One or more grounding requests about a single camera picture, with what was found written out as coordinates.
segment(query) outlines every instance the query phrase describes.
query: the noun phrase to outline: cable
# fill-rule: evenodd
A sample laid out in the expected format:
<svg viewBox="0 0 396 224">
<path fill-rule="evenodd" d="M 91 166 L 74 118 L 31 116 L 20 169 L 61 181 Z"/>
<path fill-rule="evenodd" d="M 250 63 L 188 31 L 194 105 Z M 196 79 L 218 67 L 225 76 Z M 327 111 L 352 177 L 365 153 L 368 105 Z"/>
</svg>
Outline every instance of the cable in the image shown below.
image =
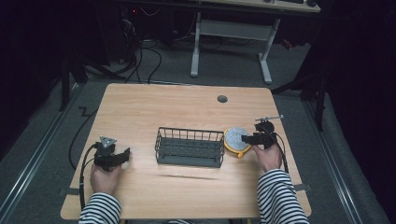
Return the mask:
<svg viewBox="0 0 396 224">
<path fill-rule="evenodd" d="M 136 67 L 135 71 L 136 71 L 137 81 L 139 82 L 139 84 L 142 84 L 142 80 L 140 79 L 140 76 L 139 76 L 138 67 Z"/>
<path fill-rule="evenodd" d="M 93 161 L 93 160 L 94 160 L 94 158 L 88 160 L 87 163 L 85 163 L 84 169 L 85 169 L 85 167 L 87 167 L 87 165 L 88 165 L 91 161 Z"/>
<path fill-rule="evenodd" d="M 189 31 L 188 31 L 183 37 L 178 38 L 178 39 L 175 39 L 174 41 L 178 41 L 178 40 L 182 40 L 182 39 L 185 39 L 185 38 L 189 38 L 189 37 L 191 37 L 191 36 L 194 36 L 194 35 L 190 35 L 190 36 L 188 36 L 188 35 L 191 33 L 192 27 L 194 26 L 194 22 L 195 22 L 196 16 L 197 16 L 197 13 L 195 12 L 195 13 L 194 13 L 194 17 L 192 18 L 192 23 L 191 23 L 191 26 L 190 26 Z"/>
<path fill-rule="evenodd" d="M 217 37 L 212 37 L 212 38 L 207 38 L 206 40 L 212 40 L 212 39 L 218 39 Z M 201 43 L 202 41 L 200 41 L 200 48 L 201 49 L 208 49 L 208 50 L 213 50 L 213 49 L 218 49 L 218 48 L 220 48 L 221 47 L 221 45 L 222 45 L 222 43 L 223 43 L 223 38 L 220 38 L 219 39 L 219 44 L 217 45 L 217 46 L 215 46 L 214 48 L 204 48 L 203 46 L 202 46 L 202 43 Z"/>
<path fill-rule="evenodd" d="M 145 9 L 143 9 L 142 7 L 140 8 L 140 10 L 142 10 L 142 11 L 146 14 L 146 16 L 155 16 L 155 15 L 157 15 L 157 13 L 160 11 L 160 9 L 158 8 L 156 12 L 151 13 L 151 14 L 148 14 L 148 13 L 145 11 Z"/>
<path fill-rule="evenodd" d="M 136 44 L 134 44 L 134 43 L 138 43 L 138 33 L 137 33 L 136 29 L 134 28 L 134 24 L 131 23 L 127 19 L 122 19 L 121 22 L 122 22 L 122 24 L 124 24 L 123 34 L 125 35 L 125 38 L 127 40 L 126 41 L 126 48 L 127 48 L 127 50 L 126 50 L 126 52 L 127 52 L 126 53 L 126 58 L 128 60 L 128 64 L 125 67 L 123 67 L 120 70 L 118 70 L 118 71 L 111 72 L 114 75 L 122 74 L 122 73 L 124 73 L 124 72 L 126 72 L 126 71 L 128 71 L 128 70 L 130 70 L 130 69 L 132 69 L 134 67 L 134 54 L 133 54 L 133 52 L 137 49 Z M 105 73 L 102 66 L 100 66 L 100 67 L 92 66 L 92 67 L 95 68 L 95 70 L 97 70 L 99 72 L 92 71 L 91 69 L 89 69 L 86 66 L 85 66 L 85 71 L 87 73 L 89 73 L 89 74 L 94 75 L 94 76 L 108 75 L 108 72 Z"/>
<path fill-rule="evenodd" d="M 97 147 L 96 143 L 93 144 L 92 146 L 90 146 L 90 148 L 88 148 L 87 152 L 85 153 L 84 160 L 82 161 L 82 164 L 81 164 L 81 172 L 79 174 L 79 188 L 78 188 L 78 190 L 79 190 L 79 204 L 81 205 L 81 211 L 85 207 L 84 170 L 85 170 L 85 167 L 88 164 L 88 162 L 92 161 L 92 160 L 90 160 L 90 161 L 86 162 L 86 160 L 87 160 L 88 154 L 90 154 L 91 150 L 94 147 Z"/>
<path fill-rule="evenodd" d="M 152 71 L 151 74 L 148 76 L 148 84 L 149 84 L 152 75 L 154 75 L 154 73 L 155 73 L 155 72 L 157 71 L 157 69 L 160 67 L 160 65 L 161 65 L 161 63 L 162 63 L 162 61 L 163 61 L 163 57 L 161 56 L 161 54 L 160 54 L 158 51 L 156 51 L 156 50 L 154 50 L 154 49 L 146 49 L 146 50 L 151 50 L 152 52 L 158 54 L 158 56 L 160 57 L 160 61 L 158 62 L 157 67 L 156 67 L 156 68 L 154 69 L 154 71 Z"/>
<path fill-rule="evenodd" d="M 289 166 L 288 166 L 288 161 L 286 160 L 286 149 L 285 149 L 285 143 L 283 142 L 283 139 L 279 136 L 279 134 L 276 134 L 277 136 L 279 136 L 280 140 L 282 141 L 282 144 L 283 144 L 283 150 L 282 150 L 282 147 L 279 145 L 279 143 L 276 141 L 276 139 L 263 126 L 261 126 L 261 128 L 264 130 L 264 132 L 266 134 L 268 134 L 268 136 L 271 137 L 271 139 L 275 142 L 277 148 L 279 148 L 280 154 L 282 155 L 283 166 L 285 167 L 285 172 L 288 174 Z"/>
<path fill-rule="evenodd" d="M 72 142 L 71 142 L 71 144 L 70 144 L 70 147 L 69 147 L 69 162 L 70 162 L 70 165 L 73 167 L 74 170 L 76 170 L 77 167 L 76 167 L 76 165 L 72 162 L 72 147 L 73 147 L 73 145 L 74 145 L 74 143 L 75 143 L 75 141 L 76 141 L 76 139 L 77 139 L 77 136 L 78 136 L 79 132 L 81 132 L 81 130 L 82 130 L 82 128 L 84 127 L 84 125 L 88 122 L 88 120 L 89 120 L 90 118 L 92 118 L 92 116 L 93 116 L 94 114 L 96 114 L 97 111 L 98 111 L 98 109 L 96 109 L 95 111 L 93 111 L 93 112 L 85 119 L 85 121 L 79 126 L 78 131 L 77 131 L 76 134 L 74 135 L 73 140 L 72 140 Z"/>
<path fill-rule="evenodd" d="M 132 75 L 134 74 L 135 71 L 137 71 L 137 68 L 140 66 L 140 64 L 142 63 L 142 58 L 143 58 L 143 54 L 140 51 L 140 59 L 139 59 L 139 63 L 135 66 L 134 71 L 132 71 L 132 73 L 125 79 L 124 83 L 127 83 L 129 81 L 129 79 L 132 77 Z"/>
<path fill-rule="evenodd" d="M 227 38 L 224 38 L 223 41 L 224 41 L 225 43 L 233 44 L 233 45 L 238 45 L 238 46 L 245 46 L 245 45 L 254 44 L 254 43 L 258 42 L 258 40 L 249 39 L 249 40 L 247 40 L 247 41 L 244 42 L 244 43 L 237 43 L 237 42 L 229 41 L 229 40 L 227 40 Z"/>
<path fill-rule="evenodd" d="M 193 35 L 192 35 L 192 36 L 189 36 L 189 37 L 186 37 L 186 38 L 184 38 L 184 39 L 180 39 L 180 40 L 178 40 L 177 42 L 185 41 L 185 40 L 187 40 L 188 38 L 191 38 L 191 37 L 193 37 Z M 192 45 L 195 44 L 194 41 L 189 41 L 189 42 L 190 42 L 189 44 L 180 44 L 180 43 L 177 43 L 177 42 L 174 42 L 174 44 L 175 44 L 175 45 L 178 45 L 178 46 L 181 46 L 181 47 L 189 47 L 189 46 L 192 46 Z"/>
</svg>

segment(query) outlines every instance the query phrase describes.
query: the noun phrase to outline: human hand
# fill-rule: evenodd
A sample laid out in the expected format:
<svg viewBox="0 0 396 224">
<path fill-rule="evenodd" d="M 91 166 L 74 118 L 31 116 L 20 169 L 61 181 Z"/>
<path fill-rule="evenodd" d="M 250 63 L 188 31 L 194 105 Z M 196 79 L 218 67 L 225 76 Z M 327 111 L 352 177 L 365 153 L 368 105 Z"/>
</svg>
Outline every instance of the human hand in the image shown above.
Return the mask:
<svg viewBox="0 0 396 224">
<path fill-rule="evenodd" d="M 282 153 L 276 144 L 271 145 L 267 149 L 259 146 L 251 146 L 256 152 L 260 167 L 267 173 L 270 170 L 279 169 L 282 165 Z"/>
<path fill-rule="evenodd" d="M 100 166 L 92 165 L 91 186 L 94 193 L 103 192 L 113 195 L 119 181 L 121 166 L 117 166 L 111 172 L 106 172 Z"/>
</svg>

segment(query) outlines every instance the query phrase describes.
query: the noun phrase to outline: striped shirt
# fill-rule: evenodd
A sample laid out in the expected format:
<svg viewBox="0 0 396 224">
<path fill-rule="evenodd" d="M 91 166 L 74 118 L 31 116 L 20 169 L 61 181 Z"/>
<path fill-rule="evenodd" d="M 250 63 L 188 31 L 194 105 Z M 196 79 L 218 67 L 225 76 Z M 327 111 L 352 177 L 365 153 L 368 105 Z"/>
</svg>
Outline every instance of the striped shirt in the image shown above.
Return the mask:
<svg viewBox="0 0 396 224">
<path fill-rule="evenodd" d="M 267 223 L 309 223 L 295 196 L 290 176 L 275 169 L 259 178 L 257 187 L 260 219 Z M 120 221 L 120 203 L 111 195 L 94 193 L 82 210 L 79 223 L 108 223 Z M 173 220 L 168 223 L 186 224 L 187 220 Z"/>
<path fill-rule="evenodd" d="M 259 178 L 260 220 L 266 223 L 309 223 L 296 198 L 290 176 L 275 169 Z"/>
<path fill-rule="evenodd" d="M 81 212 L 79 223 L 116 224 L 120 221 L 119 201 L 105 193 L 94 193 Z"/>
</svg>

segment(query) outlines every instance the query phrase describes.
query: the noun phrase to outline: black wire basket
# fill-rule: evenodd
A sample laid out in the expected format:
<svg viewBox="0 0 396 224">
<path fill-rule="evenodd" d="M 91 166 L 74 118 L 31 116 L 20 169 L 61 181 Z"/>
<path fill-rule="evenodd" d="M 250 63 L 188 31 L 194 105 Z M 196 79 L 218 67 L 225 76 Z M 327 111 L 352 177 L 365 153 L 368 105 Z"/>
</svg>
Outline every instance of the black wire basket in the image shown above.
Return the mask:
<svg viewBox="0 0 396 224">
<path fill-rule="evenodd" d="M 161 164 L 220 168 L 224 156 L 224 133 L 160 127 L 155 143 Z"/>
</svg>

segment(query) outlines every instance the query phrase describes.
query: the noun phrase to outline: person's right hand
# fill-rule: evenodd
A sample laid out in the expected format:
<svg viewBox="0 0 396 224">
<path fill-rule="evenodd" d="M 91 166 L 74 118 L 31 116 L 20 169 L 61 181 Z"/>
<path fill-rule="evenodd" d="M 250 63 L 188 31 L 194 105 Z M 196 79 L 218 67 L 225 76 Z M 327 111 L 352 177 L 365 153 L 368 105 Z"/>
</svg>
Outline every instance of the person's right hand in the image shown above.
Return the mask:
<svg viewBox="0 0 396 224">
<path fill-rule="evenodd" d="M 267 173 L 270 170 L 279 169 L 282 165 L 282 153 L 276 144 L 271 145 L 267 149 L 259 146 L 251 146 L 256 152 L 260 167 Z"/>
</svg>

